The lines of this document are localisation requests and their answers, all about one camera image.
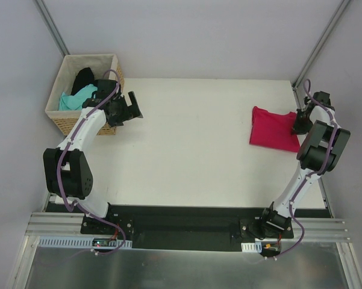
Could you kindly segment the pink t shirt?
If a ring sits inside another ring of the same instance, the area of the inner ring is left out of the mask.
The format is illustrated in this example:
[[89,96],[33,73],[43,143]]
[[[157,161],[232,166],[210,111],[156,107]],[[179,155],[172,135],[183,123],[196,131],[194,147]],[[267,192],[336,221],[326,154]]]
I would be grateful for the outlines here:
[[297,153],[298,136],[292,132],[297,114],[275,114],[254,106],[249,144],[264,148]]

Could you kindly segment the wicker laundry basket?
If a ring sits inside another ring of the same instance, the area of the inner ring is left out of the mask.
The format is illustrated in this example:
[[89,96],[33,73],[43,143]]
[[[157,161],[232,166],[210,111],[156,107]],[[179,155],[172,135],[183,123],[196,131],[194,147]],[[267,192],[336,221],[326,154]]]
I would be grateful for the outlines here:
[[87,67],[91,68],[95,79],[120,80],[120,86],[124,86],[125,81],[117,55],[87,54],[65,56],[45,108],[47,116],[64,135],[70,133],[81,112],[80,110],[60,111],[58,105],[61,94],[68,94],[72,91],[77,74],[80,70]]

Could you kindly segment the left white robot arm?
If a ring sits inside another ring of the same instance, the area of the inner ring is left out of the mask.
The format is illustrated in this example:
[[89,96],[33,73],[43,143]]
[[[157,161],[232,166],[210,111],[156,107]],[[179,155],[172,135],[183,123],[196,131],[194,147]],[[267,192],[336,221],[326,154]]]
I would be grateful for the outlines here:
[[94,226],[102,234],[111,233],[116,221],[107,214],[108,202],[95,196],[85,150],[104,125],[115,128],[143,117],[135,93],[128,92],[128,97],[130,104],[118,81],[100,79],[97,91],[84,101],[71,132],[56,148],[47,148],[43,153],[48,191],[62,198],[68,211],[78,207],[87,215],[97,216]]

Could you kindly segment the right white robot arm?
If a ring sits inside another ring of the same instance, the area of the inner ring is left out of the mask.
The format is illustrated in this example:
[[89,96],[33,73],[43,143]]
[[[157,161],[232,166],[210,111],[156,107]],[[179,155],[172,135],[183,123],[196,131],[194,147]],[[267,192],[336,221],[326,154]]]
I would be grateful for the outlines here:
[[293,131],[306,133],[306,137],[292,179],[260,217],[260,233],[269,238],[288,231],[297,204],[313,183],[335,168],[351,137],[351,132],[337,123],[330,94],[323,91],[305,97],[305,108],[298,111]]

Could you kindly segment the teal t shirt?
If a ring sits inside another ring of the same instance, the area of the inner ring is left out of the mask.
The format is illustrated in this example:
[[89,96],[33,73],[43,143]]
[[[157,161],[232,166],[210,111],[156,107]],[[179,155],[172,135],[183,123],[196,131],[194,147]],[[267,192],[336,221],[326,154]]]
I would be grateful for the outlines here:
[[81,110],[83,103],[92,98],[92,93],[96,92],[98,88],[93,84],[83,87],[74,95],[67,95],[63,92],[60,96],[58,111],[76,111]]

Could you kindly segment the black t shirt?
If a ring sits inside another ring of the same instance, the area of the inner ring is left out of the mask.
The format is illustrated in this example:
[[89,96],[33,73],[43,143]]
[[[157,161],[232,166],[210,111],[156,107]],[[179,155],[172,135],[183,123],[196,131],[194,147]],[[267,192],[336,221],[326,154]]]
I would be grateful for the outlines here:
[[90,84],[97,87],[98,86],[98,80],[95,79],[94,73],[91,70],[91,68],[90,67],[85,67],[85,68],[81,69],[78,72],[78,74],[76,75],[76,77],[74,79],[74,82],[73,82],[71,95],[75,95],[81,89],[83,89],[85,86],[90,85]]

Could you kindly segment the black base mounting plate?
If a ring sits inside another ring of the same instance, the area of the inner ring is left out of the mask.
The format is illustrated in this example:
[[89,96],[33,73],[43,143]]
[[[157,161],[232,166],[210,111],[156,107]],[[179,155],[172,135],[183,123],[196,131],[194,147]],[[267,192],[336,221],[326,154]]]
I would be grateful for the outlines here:
[[104,222],[84,216],[80,233],[131,241],[135,249],[238,252],[256,239],[292,239],[267,228],[261,208],[110,205]]

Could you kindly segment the left aluminium frame post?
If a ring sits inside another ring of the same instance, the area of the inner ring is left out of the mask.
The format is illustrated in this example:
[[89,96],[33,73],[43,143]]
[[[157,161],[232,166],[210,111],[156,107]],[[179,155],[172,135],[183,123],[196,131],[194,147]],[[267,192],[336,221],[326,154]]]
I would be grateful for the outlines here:
[[33,0],[34,5],[36,6],[37,11],[40,13],[52,39],[54,40],[58,50],[60,51],[63,57],[70,54],[69,49],[67,48],[65,41],[58,29],[57,24],[55,23],[51,12],[48,9],[44,0]]

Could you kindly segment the aluminium frame post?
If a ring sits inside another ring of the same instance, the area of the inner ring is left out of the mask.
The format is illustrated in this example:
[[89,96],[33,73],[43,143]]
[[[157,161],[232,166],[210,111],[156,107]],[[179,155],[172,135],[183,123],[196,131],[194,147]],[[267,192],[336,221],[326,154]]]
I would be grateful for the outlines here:
[[52,39],[54,40],[58,50],[60,51],[63,57],[70,54],[69,49],[67,48],[65,41],[58,29],[57,24],[55,23],[51,12],[48,9],[44,0],[33,0],[34,5],[36,6],[37,11],[40,13]]
[[341,22],[343,16],[345,15],[345,13],[347,12],[352,3],[353,0],[342,0],[338,3],[335,11],[333,12],[331,18],[329,19],[324,30],[322,31],[315,46],[311,50],[298,76],[293,81],[292,83],[293,91],[297,91],[298,87],[302,84],[304,78],[307,76],[307,73],[313,67],[314,63],[322,53],[324,47],[328,43],[328,40],[331,38],[333,32],[336,30],[338,24]]

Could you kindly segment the right aluminium frame post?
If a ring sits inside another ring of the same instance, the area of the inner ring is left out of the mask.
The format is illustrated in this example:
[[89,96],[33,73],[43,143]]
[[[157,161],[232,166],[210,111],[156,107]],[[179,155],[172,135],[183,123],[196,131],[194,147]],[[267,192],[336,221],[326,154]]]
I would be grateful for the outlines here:
[[336,30],[338,24],[341,22],[343,16],[345,15],[345,13],[347,12],[352,3],[353,0],[342,0],[338,3],[335,11],[333,12],[331,18],[329,19],[324,30],[322,31],[315,46],[311,50],[298,76],[293,81],[292,83],[293,91],[297,91],[298,87],[302,84],[304,78],[307,76],[307,73],[313,67],[314,63],[322,53],[324,47],[328,43],[328,40],[331,38],[333,32]]

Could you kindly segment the aluminium front rail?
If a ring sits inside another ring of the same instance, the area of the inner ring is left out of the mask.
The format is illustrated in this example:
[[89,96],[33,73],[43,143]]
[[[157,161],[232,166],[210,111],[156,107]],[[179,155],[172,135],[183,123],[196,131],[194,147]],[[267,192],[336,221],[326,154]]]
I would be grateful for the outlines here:
[[[26,235],[80,236],[83,213],[32,213]],[[343,219],[298,218],[305,229],[304,241],[350,243],[352,236]]]

